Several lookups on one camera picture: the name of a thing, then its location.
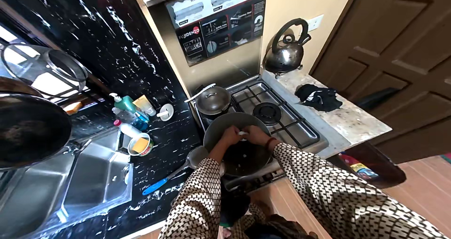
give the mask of wooden floor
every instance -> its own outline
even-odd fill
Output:
[[[424,216],[451,238],[451,164],[439,156],[400,164],[407,180],[384,192],[400,203]],[[290,181],[284,178],[250,194],[252,200],[265,202],[272,213],[287,220],[295,220],[307,231],[315,232],[320,239],[331,238],[313,217],[297,195]],[[222,239],[222,229],[218,238]],[[140,237],[157,239],[160,230]]]

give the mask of pot lid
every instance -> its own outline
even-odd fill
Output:
[[[205,115],[216,115],[227,109],[230,104],[230,94],[220,86],[214,86],[202,92],[196,98],[198,110]]]

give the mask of black cloth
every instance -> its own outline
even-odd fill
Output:
[[[318,87],[305,84],[296,90],[295,95],[301,99],[302,105],[313,107],[319,111],[333,111],[343,104],[336,98],[336,91],[332,88]]]

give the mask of hand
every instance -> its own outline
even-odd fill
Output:
[[[243,135],[243,138],[250,141],[252,144],[264,146],[266,142],[271,138],[266,135],[263,130],[255,125],[249,125],[243,128],[243,131],[249,132],[249,134]]]
[[[243,138],[243,136],[238,135],[239,132],[240,132],[240,129],[238,129],[236,126],[234,126],[234,125],[230,126],[229,128],[227,128],[224,131],[224,133],[222,134],[221,140],[219,142],[221,142],[227,146],[234,145]]]

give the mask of product poster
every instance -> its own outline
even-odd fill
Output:
[[[263,34],[265,0],[174,0],[166,8],[189,66]]]

